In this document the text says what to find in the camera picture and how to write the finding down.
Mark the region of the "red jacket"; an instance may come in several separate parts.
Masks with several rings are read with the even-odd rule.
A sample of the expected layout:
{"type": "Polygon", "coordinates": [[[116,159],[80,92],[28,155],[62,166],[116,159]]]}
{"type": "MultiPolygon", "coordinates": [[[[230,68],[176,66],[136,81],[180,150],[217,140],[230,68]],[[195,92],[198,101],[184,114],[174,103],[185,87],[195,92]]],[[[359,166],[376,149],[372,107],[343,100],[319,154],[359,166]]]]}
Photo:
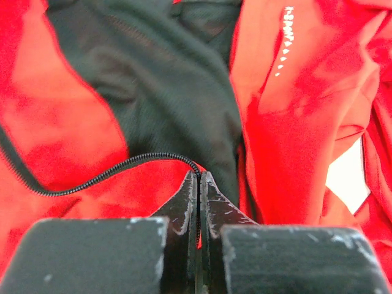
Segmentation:
{"type": "Polygon", "coordinates": [[[149,216],[193,166],[390,278],[391,2],[1,2],[1,273],[35,222],[149,216]]]}

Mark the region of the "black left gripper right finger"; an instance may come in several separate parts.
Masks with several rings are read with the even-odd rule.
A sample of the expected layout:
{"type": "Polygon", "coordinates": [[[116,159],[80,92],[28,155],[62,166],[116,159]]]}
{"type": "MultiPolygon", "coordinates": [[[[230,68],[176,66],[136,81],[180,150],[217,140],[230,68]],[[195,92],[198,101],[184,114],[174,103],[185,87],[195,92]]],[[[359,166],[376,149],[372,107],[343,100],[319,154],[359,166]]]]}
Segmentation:
{"type": "Polygon", "coordinates": [[[202,268],[208,293],[389,293],[368,240],[345,227],[260,225],[204,172],[202,268]]]}

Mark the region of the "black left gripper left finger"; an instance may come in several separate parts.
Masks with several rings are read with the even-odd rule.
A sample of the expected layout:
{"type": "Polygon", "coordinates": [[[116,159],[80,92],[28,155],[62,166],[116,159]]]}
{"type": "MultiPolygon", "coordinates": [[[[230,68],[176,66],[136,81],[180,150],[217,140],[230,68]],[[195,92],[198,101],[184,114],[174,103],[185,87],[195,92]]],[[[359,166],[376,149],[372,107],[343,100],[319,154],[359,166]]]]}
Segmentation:
{"type": "Polygon", "coordinates": [[[2,293],[195,293],[197,177],[151,217],[48,219],[25,234],[2,293]]]}

